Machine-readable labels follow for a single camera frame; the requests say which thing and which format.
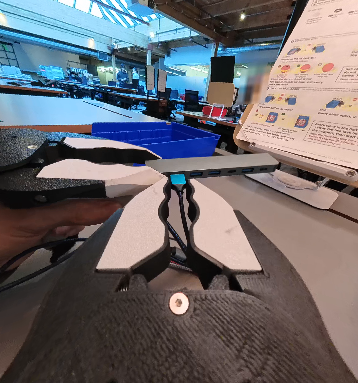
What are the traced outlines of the neighbouring grey table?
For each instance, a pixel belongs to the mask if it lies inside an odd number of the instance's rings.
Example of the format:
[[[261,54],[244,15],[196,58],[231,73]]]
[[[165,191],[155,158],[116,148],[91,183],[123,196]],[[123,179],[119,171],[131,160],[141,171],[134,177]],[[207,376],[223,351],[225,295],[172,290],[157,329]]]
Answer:
[[[99,101],[0,93],[0,128],[91,133],[97,122],[160,121]]]

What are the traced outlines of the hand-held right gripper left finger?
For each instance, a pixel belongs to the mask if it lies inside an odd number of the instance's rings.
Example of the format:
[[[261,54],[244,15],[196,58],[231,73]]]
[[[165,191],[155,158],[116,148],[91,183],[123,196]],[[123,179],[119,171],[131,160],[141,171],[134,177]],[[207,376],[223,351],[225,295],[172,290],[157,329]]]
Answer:
[[[153,280],[169,266],[170,193],[169,180],[161,179],[126,204],[96,266],[98,272]]]

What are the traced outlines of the printed instruction sheet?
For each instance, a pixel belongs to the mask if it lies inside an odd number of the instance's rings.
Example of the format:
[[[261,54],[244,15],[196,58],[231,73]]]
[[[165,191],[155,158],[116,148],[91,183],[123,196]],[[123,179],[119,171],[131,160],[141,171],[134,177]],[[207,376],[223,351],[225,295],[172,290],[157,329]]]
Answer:
[[[358,0],[307,3],[236,138],[358,170]]]

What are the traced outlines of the white document stand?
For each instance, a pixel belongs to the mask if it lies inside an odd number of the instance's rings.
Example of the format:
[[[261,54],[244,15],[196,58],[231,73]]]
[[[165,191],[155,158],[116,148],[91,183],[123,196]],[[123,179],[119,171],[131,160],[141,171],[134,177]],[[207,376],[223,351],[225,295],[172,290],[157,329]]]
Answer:
[[[358,170],[328,162],[312,160],[307,157],[255,143],[249,144],[245,150],[255,153],[268,153],[282,164],[288,164],[323,177],[321,181],[313,183],[280,170],[273,170],[264,174],[248,175],[248,178],[314,208],[328,210],[338,199],[338,192],[325,187],[329,181],[335,180],[358,189]]]

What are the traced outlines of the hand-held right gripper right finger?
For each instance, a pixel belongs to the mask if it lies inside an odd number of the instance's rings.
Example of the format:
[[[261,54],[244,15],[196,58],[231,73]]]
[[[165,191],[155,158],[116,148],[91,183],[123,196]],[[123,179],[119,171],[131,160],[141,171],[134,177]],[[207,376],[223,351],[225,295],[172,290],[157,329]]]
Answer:
[[[187,215],[191,221],[187,260],[203,288],[213,278],[261,273],[262,266],[235,210],[220,195],[196,179],[187,181]]]

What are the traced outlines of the tan board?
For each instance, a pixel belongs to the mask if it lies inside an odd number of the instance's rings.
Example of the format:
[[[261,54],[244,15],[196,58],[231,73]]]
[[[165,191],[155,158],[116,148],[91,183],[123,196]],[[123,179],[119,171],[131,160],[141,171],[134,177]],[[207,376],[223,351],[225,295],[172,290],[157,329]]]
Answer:
[[[208,86],[207,102],[231,107],[234,102],[234,83],[210,82]]]

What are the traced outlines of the grey usb hub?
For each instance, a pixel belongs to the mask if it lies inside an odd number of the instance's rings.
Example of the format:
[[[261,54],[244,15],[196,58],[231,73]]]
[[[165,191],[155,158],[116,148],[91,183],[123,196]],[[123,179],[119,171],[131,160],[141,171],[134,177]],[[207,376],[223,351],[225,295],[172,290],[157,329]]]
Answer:
[[[189,157],[146,161],[146,166],[170,177],[186,179],[272,173],[279,162],[267,153],[228,156]]]

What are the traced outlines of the red box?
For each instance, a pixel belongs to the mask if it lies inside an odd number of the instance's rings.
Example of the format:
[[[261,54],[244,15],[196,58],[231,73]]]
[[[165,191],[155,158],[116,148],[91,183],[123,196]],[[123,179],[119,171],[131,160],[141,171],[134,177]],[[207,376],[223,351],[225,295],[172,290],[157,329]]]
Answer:
[[[218,106],[203,106],[202,112],[205,116],[211,116],[211,117],[225,117],[227,114],[228,109],[227,108],[221,108]]]

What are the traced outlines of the person's left hand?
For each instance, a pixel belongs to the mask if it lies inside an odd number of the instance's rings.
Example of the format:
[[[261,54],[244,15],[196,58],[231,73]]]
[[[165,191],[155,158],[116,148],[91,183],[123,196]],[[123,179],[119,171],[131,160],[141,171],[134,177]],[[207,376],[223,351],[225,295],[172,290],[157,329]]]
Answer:
[[[0,267],[31,247],[102,224],[122,207],[116,199],[68,199],[29,209],[10,209],[0,203]]]

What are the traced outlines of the grey desk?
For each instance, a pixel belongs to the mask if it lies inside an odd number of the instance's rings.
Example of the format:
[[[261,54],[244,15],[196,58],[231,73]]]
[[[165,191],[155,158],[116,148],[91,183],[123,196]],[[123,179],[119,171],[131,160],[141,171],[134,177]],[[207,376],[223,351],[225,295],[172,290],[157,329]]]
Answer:
[[[358,382],[358,213],[248,175],[197,178],[263,269],[203,288],[187,260],[189,179],[167,179],[171,259],[153,280],[96,270],[135,196],[97,198],[123,207],[0,267],[0,382]]]

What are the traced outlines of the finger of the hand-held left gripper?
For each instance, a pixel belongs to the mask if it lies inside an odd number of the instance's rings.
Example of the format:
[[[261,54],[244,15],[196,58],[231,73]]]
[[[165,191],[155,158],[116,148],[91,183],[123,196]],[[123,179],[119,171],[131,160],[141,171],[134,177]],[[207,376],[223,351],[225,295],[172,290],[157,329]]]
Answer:
[[[93,163],[145,164],[161,156],[140,146],[120,141],[65,137],[61,143],[62,159],[79,159]]]
[[[96,164],[80,159],[65,159],[47,165],[37,178],[104,181],[109,198],[134,197],[156,183],[164,185],[167,182],[166,176],[148,166]]]

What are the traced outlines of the blue plastic bin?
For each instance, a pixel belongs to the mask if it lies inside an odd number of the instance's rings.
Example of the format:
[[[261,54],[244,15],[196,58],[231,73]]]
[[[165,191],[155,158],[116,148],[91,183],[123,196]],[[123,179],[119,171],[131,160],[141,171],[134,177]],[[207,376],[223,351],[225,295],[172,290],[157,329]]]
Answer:
[[[161,122],[97,122],[92,136],[148,149],[162,159],[209,157],[220,135],[191,126]]]

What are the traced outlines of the black office chair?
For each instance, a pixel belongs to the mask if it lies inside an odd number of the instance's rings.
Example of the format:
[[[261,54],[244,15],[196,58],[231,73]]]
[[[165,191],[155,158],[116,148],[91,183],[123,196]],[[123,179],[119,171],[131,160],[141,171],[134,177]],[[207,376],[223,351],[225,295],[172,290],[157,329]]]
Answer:
[[[198,112],[199,111],[199,92],[198,90],[185,89],[185,112]]]

